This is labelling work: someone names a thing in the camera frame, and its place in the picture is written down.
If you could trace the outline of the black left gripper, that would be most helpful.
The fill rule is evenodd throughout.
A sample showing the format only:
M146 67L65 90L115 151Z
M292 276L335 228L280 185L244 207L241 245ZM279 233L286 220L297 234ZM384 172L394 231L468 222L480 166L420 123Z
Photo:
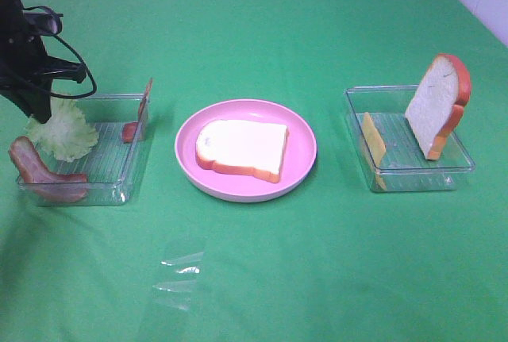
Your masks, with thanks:
M71 62L50 56L43 37L26 21L21 0L1 0L1 84L3 96L27 117L45 123L52 116L50 97L68 98L52 92L55 79L82 83L87 66L76 50L60 35L59 41L78 60Z

